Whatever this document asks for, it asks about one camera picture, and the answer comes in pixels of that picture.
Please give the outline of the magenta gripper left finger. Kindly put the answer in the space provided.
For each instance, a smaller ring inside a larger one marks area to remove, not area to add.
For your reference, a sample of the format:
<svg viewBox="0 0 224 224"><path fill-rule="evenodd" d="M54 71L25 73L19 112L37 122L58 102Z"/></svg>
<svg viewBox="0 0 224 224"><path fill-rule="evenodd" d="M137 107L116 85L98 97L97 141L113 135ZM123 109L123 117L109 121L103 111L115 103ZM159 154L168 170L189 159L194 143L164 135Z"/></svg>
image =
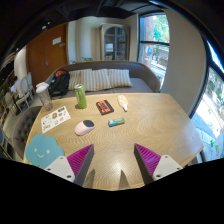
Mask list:
<svg viewBox="0 0 224 224"><path fill-rule="evenodd" d="M94 156L94 145L88 145L68 157L59 156L46 171L82 186Z"/></svg>

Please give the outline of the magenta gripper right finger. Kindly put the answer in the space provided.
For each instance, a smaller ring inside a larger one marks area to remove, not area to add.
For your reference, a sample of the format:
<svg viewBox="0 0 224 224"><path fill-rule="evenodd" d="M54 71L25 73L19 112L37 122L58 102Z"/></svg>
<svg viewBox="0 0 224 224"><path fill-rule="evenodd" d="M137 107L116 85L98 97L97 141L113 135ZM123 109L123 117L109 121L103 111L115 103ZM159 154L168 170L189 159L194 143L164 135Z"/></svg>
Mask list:
<svg viewBox="0 0 224 224"><path fill-rule="evenodd" d="M134 155L145 185L182 169L169 155L160 156L137 143L134 144Z"/></svg>

